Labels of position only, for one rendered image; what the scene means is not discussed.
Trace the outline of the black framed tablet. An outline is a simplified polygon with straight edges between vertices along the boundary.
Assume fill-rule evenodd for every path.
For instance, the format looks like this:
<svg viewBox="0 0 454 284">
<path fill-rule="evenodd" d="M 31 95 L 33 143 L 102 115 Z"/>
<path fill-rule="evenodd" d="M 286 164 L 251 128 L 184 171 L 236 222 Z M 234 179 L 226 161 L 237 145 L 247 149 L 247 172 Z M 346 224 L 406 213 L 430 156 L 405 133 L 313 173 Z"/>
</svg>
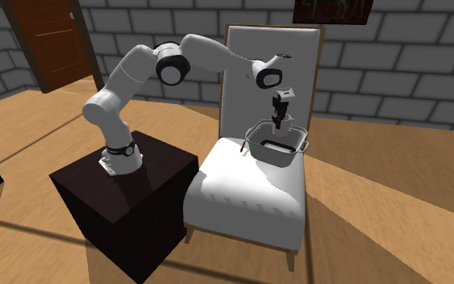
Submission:
<svg viewBox="0 0 454 284">
<path fill-rule="evenodd" d="M 285 145 L 276 141 L 272 140 L 263 140 L 260 143 L 261 146 L 266 147 L 266 148 L 271 148 L 273 150 L 277 150 L 279 152 L 284 152 L 284 153 L 293 153 L 296 152 L 296 149 L 292 146 Z"/>
</svg>

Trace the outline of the white upholstered chair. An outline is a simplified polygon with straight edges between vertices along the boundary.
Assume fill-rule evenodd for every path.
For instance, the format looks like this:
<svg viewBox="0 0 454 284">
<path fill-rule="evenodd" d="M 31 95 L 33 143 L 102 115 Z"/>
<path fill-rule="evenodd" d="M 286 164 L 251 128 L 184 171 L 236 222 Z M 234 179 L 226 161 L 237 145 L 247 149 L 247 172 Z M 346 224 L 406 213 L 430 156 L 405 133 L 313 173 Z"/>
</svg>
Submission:
<svg viewBox="0 0 454 284">
<path fill-rule="evenodd" d="M 290 79 L 295 97 L 286 114 L 308 130 L 312 116 L 325 29 L 230 24 L 226 45 L 248 59 L 293 57 Z M 252 157 L 246 131 L 274 113 L 273 94 L 231 69 L 222 75 L 219 138 L 190 184 L 183 206 L 188 233 L 196 231 L 282 251 L 287 265 L 301 247 L 305 231 L 304 153 L 287 167 Z"/>
</svg>

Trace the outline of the dark wall picture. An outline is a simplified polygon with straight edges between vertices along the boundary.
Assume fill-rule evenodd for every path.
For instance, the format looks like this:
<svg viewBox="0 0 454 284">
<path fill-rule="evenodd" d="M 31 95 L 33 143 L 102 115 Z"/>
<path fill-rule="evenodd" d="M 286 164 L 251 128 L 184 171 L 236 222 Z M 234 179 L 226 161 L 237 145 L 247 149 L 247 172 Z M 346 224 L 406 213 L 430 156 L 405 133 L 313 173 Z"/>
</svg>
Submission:
<svg viewBox="0 0 454 284">
<path fill-rule="evenodd" d="M 374 0 L 295 0 L 293 23 L 365 25 Z"/>
</svg>

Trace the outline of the brown wooden door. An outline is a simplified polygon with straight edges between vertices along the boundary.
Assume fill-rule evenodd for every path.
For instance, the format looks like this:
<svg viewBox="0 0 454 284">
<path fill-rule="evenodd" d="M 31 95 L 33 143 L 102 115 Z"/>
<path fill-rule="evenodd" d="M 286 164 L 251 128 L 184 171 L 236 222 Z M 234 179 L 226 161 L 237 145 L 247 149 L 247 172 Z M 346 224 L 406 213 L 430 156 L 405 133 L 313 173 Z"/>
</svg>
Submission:
<svg viewBox="0 0 454 284">
<path fill-rule="evenodd" d="M 89 76 L 97 90 L 104 86 L 80 0 L 0 0 L 0 5 L 42 93 Z"/>
</svg>

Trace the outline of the white cup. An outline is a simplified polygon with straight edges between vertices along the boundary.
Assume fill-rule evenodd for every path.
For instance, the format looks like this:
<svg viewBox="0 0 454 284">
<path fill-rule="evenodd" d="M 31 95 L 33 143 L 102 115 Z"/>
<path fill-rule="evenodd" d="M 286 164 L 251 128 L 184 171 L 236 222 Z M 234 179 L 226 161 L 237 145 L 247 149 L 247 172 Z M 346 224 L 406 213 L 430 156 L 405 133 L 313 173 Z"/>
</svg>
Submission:
<svg viewBox="0 0 454 284">
<path fill-rule="evenodd" d="M 278 137 L 289 135 L 289 131 L 294 125 L 294 119 L 286 114 L 283 118 L 273 117 L 273 134 Z"/>
</svg>

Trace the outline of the grey metal basin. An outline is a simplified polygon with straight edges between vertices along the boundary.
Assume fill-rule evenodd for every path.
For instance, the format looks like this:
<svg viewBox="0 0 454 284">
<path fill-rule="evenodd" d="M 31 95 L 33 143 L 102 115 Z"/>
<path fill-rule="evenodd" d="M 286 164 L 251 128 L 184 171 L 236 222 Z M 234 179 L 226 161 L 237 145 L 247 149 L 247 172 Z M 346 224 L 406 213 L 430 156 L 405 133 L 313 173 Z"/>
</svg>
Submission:
<svg viewBox="0 0 454 284">
<path fill-rule="evenodd" d="M 277 167 L 287 167 L 292 163 L 297 153 L 306 151 L 308 147 L 307 136 L 307 130 L 299 126 L 293 126 L 287 136 L 275 136 L 273 134 L 273 121 L 262 119 L 246 131 L 245 141 L 248 143 L 249 152 L 256 160 Z M 292 146 L 296 149 L 296 152 L 284 153 L 263 147 L 260 145 L 263 140 L 272 140 Z"/>
</svg>

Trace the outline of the dark robot stand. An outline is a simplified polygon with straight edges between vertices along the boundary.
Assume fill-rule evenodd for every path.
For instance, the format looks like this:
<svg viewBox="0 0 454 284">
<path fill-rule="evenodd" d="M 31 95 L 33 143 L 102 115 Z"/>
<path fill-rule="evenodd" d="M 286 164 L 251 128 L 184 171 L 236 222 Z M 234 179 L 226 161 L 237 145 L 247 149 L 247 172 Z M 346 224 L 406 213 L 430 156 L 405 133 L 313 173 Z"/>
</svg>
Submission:
<svg viewBox="0 0 454 284">
<path fill-rule="evenodd" d="M 132 136 L 143 154 L 135 172 L 110 176 L 96 150 L 50 178 L 84 237 L 144 284 L 185 237 L 183 202 L 198 157 L 138 131 Z"/>
</svg>

